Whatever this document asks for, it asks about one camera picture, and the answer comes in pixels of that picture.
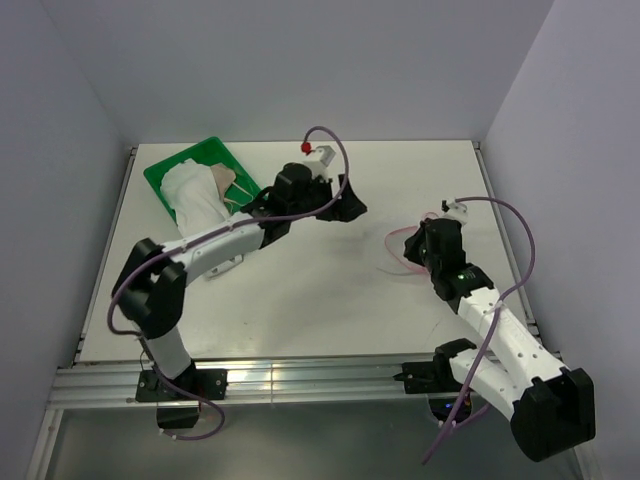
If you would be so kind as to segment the white mesh laundry bag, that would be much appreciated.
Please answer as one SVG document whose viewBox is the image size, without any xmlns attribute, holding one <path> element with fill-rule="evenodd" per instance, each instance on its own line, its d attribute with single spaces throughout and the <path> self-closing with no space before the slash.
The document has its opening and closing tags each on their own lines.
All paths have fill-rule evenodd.
<svg viewBox="0 0 640 480">
<path fill-rule="evenodd" d="M 384 218 L 373 240 L 374 267 L 392 276 L 429 275 L 424 266 L 416 265 L 404 257 L 405 241 L 418 231 L 422 221 L 438 217 L 437 213 L 428 211 L 412 224 L 404 217 Z"/>
</svg>

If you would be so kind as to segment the white bra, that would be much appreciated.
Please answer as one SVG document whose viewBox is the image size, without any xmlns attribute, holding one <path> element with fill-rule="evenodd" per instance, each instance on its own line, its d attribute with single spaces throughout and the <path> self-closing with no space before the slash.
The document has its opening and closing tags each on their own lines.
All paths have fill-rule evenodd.
<svg viewBox="0 0 640 480">
<path fill-rule="evenodd" d="M 218 194 L 210 167 L 192 160 L 172 168 L 162 181 L 161 191 L 175 211 L 183 237 L 213 229 L 231 216 Z"/>
</svg>

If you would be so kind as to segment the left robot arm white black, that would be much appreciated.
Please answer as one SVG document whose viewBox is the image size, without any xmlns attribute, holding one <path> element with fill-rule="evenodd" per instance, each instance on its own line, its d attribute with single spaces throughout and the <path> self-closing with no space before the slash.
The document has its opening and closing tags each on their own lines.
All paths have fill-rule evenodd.
<svg viewBox="0 0 640 480">
<path fill-rule="evenodd" d="M 367 211 L 347 173 L 330 180 L 301 163 L 289 163 L 239 212 L 220 225 L 181 241 L 137 242 L 116 281 L 108 312 L 134 324 L 141 344 L 172 399 L 197 395 L 198 373 L 178 329 L 187 287 L 206 272 L 237 256 L 263 249 L 288 234 L 293 222 L 313 217 L 351 222 Z"/>
</svg>

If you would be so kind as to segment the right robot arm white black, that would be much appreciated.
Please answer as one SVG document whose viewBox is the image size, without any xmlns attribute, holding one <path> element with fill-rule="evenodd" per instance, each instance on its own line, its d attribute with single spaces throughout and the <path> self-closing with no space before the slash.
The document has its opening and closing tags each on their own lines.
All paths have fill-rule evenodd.
<svg viewBox="0 0 640 480">
<path fill-rule="evenodd" d="M 594 439 L 592 379 L 549 353 L 501 301 L 491 279 L 467 261 L 460 221 L 421 222 L 404 256 L 427 269 L 438 297 L 497 358 L 490 361 L 468 339 L 450 341 L 431 361 L 403 365 L 395 378 L 406 392 L 456 392 L 469 385 L 509 421 L 520 450 L 535 462 Z"/>
</svg>

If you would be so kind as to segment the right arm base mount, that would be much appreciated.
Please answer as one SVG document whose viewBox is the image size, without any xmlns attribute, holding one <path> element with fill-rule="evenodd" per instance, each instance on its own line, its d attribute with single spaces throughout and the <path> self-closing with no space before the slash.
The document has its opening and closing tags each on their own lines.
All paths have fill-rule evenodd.
<svg viewBox="0 0 640 480">
<path fill-rule="evenodd" d="M 433 361 L 405 362 L 393 379 L 403 384 L 407 395 L 426 395 L 431 414 L 442 423 L 448 418 L 462 387 L 449 374 L 441 373 Z"/>
</svg>

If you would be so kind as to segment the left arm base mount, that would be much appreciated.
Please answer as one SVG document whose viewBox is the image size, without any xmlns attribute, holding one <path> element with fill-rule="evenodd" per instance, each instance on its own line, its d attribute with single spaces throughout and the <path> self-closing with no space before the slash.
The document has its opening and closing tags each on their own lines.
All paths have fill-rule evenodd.
<svg viewBox="0 0 640 480">
<path fill-rule="evenodd" d="M 202 369 L 195 373 L 192 393 L 208 401 L 223 400 L 226 395 L 228 371 L 226 369 Z M 135 394 L 137 403 L 156 404 L 156 423 L 163 431 L 193 428 L 202 411 L 203 404 L 196 406 L 169 406 L 169 403 L 189 400 L 189 397 L 167 387 L 153 370 L 143 370 L 138 378 Z"/>
</svg>

